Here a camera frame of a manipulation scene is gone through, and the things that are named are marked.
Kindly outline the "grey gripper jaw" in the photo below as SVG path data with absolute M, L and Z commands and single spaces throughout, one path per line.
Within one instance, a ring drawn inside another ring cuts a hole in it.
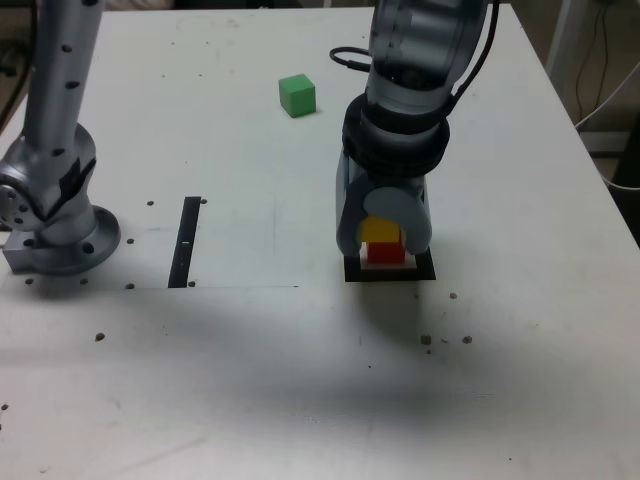
M 367 216 L 364 200 L 370 192 L 367 173 L 342 151 L 336 173 L 336 242 L 344 256 L 359 255 L 359 228 Z
M 424 186 L 380 187 L 367 194 L 364 210 L 398 224 L 410 255 L 425 253 L 432 239 L 432 225 Z

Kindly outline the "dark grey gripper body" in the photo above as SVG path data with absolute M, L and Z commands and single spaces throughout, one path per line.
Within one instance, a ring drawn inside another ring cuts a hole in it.
M 426 197 L 426 181 L 425 177 L 416 178 L 392 178 L 376 175 L 365 170 L 358 165 L 353 159 L 349 160 L 349 183 L 353 183 L 360 177 L 367 179 L 374 185 L 375 188 L 379 187 L 394 187 L 410 192 L 417 198 Z

